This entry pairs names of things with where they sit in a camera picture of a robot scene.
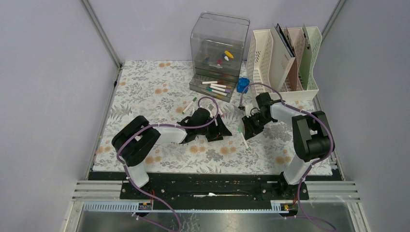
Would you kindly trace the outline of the rust cap white marker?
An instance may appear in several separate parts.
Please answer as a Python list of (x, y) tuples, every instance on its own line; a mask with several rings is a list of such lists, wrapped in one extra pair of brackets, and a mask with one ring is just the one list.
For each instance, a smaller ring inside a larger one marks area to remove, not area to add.
[(220, 84), (210, 84), (210, 85), (211, 85), (211, 86), (214, 86), (214, 87), (232, 89), (232, 87), (226, 86), (226, 85), (220, 85)]

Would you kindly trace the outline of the pink clipboard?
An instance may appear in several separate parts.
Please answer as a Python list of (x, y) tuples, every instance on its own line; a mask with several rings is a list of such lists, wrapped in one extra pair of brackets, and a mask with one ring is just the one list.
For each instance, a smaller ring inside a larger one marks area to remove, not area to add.
[(288, 90), (298, 91), (302, 89), (301, 87), (298, 87), (298, 84), (300, 83), (299, 67), (304, 52), (305, 37), (301, 28), (286, 28), (284, 33), (294, 54), (294, 61), (287, 76), (289, 82)]

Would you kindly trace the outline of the teal cap white marker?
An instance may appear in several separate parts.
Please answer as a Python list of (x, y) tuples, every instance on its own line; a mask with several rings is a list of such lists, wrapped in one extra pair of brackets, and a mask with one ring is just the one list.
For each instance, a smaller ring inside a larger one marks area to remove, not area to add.
[(228, 93), (226, 93), (226, 92), (221, 92), (221, 91), (218, 91), (218, 90), (215, 90), (215, 89), (212, 89), (212, 88), (208, 88), (207, 90), (210, 91), (210, 92), (214, 92), (216, 94), (222, 95), (222, 96), (228, 96)]

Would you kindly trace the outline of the green cap white marker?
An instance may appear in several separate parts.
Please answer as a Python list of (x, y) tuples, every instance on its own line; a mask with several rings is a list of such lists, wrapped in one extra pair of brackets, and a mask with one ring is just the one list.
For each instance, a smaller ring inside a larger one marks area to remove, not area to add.
[(196, 102), (197, 98), (194, 97), (189, 104), (185, 107), (185, 109), (183, 110), (182, 114), (186, 114), (188, 112), (188, 110), (194, 105), (194, 103)]

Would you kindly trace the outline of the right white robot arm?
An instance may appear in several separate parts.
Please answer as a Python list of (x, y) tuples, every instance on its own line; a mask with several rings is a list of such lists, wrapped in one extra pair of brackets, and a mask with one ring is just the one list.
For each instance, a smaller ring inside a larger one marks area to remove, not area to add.
[(283, 100), (273, 100), (267, 92), (259, 94), (256, 102), (257, 111), (242, 117), (245, 140), (262, 133), (270, 122), (283, 122), (292, 128), (295, 157), (280, 174), (277, 186), (278, 195), (289, 199), (312, 165), (329, 157), (335, 149), (326, 114), (323, 111), (309, 113)]

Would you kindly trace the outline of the brown cap white marker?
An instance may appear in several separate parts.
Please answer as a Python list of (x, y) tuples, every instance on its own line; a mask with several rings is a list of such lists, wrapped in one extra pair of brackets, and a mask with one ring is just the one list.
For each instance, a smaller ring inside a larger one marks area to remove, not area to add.
[(222, 81), (203, 81), (201, 82), (202, 85), (210, 85), (210, 84), (222, 84)]

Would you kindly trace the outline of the green clipboard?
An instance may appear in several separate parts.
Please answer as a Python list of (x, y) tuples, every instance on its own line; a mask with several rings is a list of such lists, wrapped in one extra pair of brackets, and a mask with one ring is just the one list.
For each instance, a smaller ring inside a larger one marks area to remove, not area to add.
[(303, 90), (308, 90), (312, 85), (313, 68), (322, 43), (322, 34), (318, 27), (302, 27), (305, 46), (299, 67), (299, 75)]

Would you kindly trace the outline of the purple cap white marker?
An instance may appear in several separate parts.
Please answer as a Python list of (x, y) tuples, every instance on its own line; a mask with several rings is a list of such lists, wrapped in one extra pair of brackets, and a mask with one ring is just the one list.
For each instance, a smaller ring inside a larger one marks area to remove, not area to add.
[(225, 88), (220, 88), (220, 87), (216, 87), (216, 86), (210, 86), (211, 89), (220, 91), (220, 92), (225, 92), (225, 93), (230, 93), (231, 91)]

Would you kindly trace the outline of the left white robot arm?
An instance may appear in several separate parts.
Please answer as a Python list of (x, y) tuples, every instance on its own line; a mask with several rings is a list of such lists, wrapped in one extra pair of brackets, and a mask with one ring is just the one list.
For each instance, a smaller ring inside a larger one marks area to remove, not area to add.
[(125, 166), (127, 177), (132, 182), (132, 193), (139, 199), (149, 195), (149, 176), (143, 164), (154, 145), (163, 143), (186, 144), (199, 135), (208, 142), (232, 136), (222, 121), (221, 115), (199, 107), (191, 116), (174, 124), (150, 124), (144, 116), (137, 116), (112, 139), (117, 158)]

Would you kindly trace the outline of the beige notebook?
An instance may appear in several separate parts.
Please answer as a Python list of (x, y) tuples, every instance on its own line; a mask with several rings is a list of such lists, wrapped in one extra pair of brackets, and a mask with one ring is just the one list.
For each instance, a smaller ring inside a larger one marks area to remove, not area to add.
[(279, 91), (288, 76), (294, 61), (294, 55), (291, 54), (286, 41), (282, 39), (281, 33), (275, 25), (272, 25), (270, 31), (273, 38), (273, 48), (269, 69), (269, 83), (272, 88)]

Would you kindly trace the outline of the yellow small bottle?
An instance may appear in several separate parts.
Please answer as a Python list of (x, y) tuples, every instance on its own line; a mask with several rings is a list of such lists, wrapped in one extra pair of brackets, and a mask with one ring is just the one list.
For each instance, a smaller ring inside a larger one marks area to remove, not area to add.
[(228, 57), (228, 58), (234, 58), (234, 56), (229, 52), (229, 51), (224, 51), (224, 54)]

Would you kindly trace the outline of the clear acrylic drawer organizer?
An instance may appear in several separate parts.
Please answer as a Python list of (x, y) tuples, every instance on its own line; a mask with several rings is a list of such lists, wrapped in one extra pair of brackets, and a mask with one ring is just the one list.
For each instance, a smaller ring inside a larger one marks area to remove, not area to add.
[[(190, 35), (193, 78), (190, 90), (230, 102), (238, 82), (250, 20), (246, 17), (215, 12), (202, 12)], [(234, 58), (226, 61), (222, 55), (229, 51)], [(203, 81), (222, 81), (221, 85), (232, 87), (228, 96), (222, 96), (207, 89)]]

